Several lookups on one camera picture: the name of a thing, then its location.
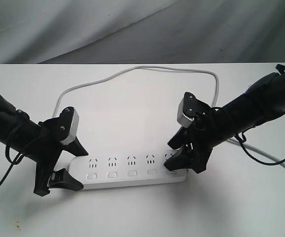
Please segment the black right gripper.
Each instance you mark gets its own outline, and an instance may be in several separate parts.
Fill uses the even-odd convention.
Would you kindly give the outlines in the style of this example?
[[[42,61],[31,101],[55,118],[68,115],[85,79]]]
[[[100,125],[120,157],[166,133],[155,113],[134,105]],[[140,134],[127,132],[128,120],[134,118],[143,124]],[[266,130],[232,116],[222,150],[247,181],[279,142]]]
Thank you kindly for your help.
[[[212,108],[197,99],[193,123],[188,128],[181,127],[167,143],[178,150],[164,162],[164,167],[169,171],[192,169],[197,174],[205,171],[212,152],[209,136],[213,127]]]

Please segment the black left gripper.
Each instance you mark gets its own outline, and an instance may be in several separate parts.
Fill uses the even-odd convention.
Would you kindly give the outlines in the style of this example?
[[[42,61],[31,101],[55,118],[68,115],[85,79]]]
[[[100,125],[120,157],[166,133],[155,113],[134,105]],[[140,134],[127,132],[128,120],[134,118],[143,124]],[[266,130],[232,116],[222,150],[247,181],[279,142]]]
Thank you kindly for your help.
[[[54,170],[63,151],[63,146],[55,135],[59,128],[59,118],[48,119],[39,125],[41,130],[32,154],[36,161],[34,194],[43,197],[50,193],[50,189],[82,190],[83,184],[71,176],[67,169]],[[88,155],[77,137],[67,145],[67,152],[76,157]]]

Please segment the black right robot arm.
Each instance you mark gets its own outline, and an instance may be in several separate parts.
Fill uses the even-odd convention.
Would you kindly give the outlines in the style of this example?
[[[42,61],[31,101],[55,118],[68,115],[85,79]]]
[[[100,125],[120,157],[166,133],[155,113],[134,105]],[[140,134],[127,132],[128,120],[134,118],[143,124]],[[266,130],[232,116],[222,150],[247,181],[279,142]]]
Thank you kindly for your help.
[[[221,108],[185,92],[177,112],[181,128],[168,141],[177,152],[164,162],[164,167],[201,173],[213,148],[233,137],[245,151],[246,131],[285,115],[285,66],[278,64],[276,69]]]

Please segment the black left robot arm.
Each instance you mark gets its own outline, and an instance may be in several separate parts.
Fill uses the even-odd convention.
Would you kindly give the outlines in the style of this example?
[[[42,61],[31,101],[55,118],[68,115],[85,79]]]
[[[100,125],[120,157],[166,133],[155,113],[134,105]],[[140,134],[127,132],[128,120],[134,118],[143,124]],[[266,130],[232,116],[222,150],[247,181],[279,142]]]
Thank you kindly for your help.
[[[63,151],[76,157],[88,154],[77,138],[78,125],[74,107],[66,107],[58,117],[34,123],[0,95],[0,142],[5,144],[5,157],[10,167],[18,165],[23,157],[36,163],[34,193],[41,197],[53,188],[83,189],[66,169],[54,169]]]

